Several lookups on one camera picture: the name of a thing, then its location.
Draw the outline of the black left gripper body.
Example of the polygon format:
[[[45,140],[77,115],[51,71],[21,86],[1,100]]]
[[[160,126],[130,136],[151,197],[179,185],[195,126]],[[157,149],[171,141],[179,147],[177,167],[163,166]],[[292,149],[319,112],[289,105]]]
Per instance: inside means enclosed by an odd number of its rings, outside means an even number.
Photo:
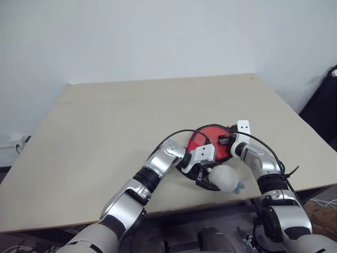
[[[194,181],[198,180],[199,179],[199,169],[201,167],[211,168],[208,164],[196,163],[192,166],[190,171],[187,173],[187,177]]]

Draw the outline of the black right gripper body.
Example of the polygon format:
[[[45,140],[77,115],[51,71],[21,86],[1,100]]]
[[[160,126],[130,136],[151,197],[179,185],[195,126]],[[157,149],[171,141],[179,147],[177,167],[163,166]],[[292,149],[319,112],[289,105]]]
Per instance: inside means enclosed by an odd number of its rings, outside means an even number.
[[[227,146],[229,148],[232,148],[232,147],[236,148],[239,145],[239,142],[237,140],[238,137],[239,137],[238,133],[229,131],[227,135],[227,140],[228,140]]]

